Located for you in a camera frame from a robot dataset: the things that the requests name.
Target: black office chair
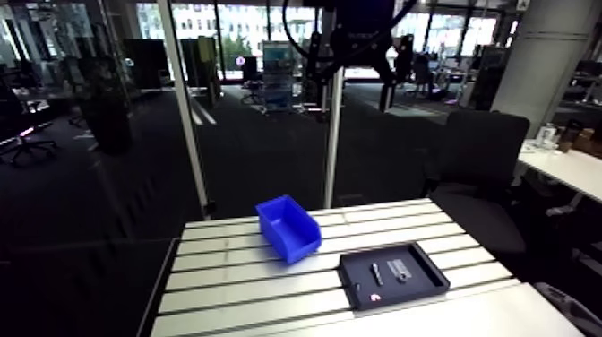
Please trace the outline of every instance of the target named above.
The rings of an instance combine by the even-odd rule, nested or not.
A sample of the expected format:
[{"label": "black office chair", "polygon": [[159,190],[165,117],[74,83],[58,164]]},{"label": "black office chair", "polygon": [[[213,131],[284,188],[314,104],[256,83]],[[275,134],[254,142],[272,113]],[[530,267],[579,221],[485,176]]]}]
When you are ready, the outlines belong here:
[{"label": "black office chair", "polygon": [[526,251],[508,214],[509,188],[520,147],[529,129],[524,117],[489,112],[454,112],[442,146],[425,166],[423,195],[497,255]]},{"label": "black office chair", "polygon": [[0,140],[14,139],[15,144],[8,145],[7,149],[0,150],[0,163],[4,162],[2,156],[14,153],[10,163],[17,167],[17,159],[23,153],[33,155],[32,150],[44,151],[47,157],[53,157],[54,152],[45,145],[56,148],[54,141],[30,142],[26,138],[25,132],[27,130],[44,122],[47,122],[47,120],[43,111],[35,114],[24,111],[23,105],[11,91],[3,91],[0,94]]}]

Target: floor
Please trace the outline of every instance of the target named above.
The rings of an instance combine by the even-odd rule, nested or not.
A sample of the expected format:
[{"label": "floor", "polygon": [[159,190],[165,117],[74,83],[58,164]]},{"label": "floor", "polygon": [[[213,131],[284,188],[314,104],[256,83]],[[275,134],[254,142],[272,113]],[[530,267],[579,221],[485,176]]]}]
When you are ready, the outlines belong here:
[{"label": "floor", "polygon": [[0,165],[2,317],[36,322],[2,335],[136,334],[171,239],[202,216],[175,95],[138,101],[130,123],[124,156],[59,117],[31,137],[55,140],[54,159]]},{"label": "floor", "polygon": [[[394,111],[383,114],[374,107],[379,90],[348,84],[344,91],[335,206],[413,199],[422,188],[424,158],[449,111],[398,93]],[[240,104],[239,87],[223,91],[209,110],[215,124],[201,111],[204,123],[193,123],[208,196],[217,205],[212,218],[254,215],[256,204],[281,194],[308,210],[321,208],[328,124],[295,113],[264,116]],[[141,322],[157,305],[148,299],[161,289],[158,275],[173,238],[202,215],[175,94],[146,96],[130,123],[134,146],[122,157],[91,151],[85,130],[61,117],[32,136],[56,140],[56,159],[21,169],[0,165],[0,298],[11,308],[0,316],[36,319],[9,319],[0,329],[45,336],[148,332]],[[595,273],[539,261],[540,279],[602,314],[591,296]]]}]

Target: white table surface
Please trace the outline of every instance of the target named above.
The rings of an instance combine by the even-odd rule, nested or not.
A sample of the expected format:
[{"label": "white table surface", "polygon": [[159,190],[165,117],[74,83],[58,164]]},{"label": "white table surface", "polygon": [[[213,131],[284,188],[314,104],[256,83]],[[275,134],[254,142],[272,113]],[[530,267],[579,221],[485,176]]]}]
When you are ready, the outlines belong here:
[{"label": "white table surface", "polygon": [[[323,242],[293,265],[263,240],[256,217],[187,224],[151,335],[581,336],[429,199],[310,213]],[[340,255],[406,241],[422,246],[450,291],[352,311]]]},{"label": "white table surface", "polygon": [[602,203],[602,160],[580,151],[521,152],[519,161]]}]

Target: desk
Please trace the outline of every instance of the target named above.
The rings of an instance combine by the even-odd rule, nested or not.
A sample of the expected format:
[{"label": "desk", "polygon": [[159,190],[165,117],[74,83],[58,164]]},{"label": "desk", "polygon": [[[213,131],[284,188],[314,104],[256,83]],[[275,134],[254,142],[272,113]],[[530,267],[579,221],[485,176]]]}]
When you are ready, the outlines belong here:
[{"label": "desk", "polygon": [[[322,246],[293,265],[278,260],[256,217],[186,224],[151,335],[581,335],[429,199],[310,213]],[[450,291],[354,313],[340,255],[412,240]]]},{"label": "desk", "polygon": [[561,153],[535,149],[522,151],[519,161],[575,190],[573,207],[583,195],[602,203],[602,160],[574,150]]},{"label": "desk", "polygon": [[73,99],[75,97],[71,91],[63,90],[30,91],[28,93],[17,93],[16,96],[21,101]]}]

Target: small metal part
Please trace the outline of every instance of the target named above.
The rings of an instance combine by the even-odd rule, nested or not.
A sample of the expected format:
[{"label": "small metal part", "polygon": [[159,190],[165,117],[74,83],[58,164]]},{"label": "small metal part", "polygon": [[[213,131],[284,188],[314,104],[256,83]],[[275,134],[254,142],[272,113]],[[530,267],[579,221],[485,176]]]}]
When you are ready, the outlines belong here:
[{"label": "small metal part", "polygon": [[408,276],[403,272],[397,275],[397,281],[399,281],[400,283],[405,283],[407,278]]},{"label": "small metal part", "polygon": [[374,274],[374,278],[376,279],[376,284],[379,287],[383,286],[383,278],[381,278],[381,274],[378,272],[378,264],[376,262],[372,263],[372,273]]}]

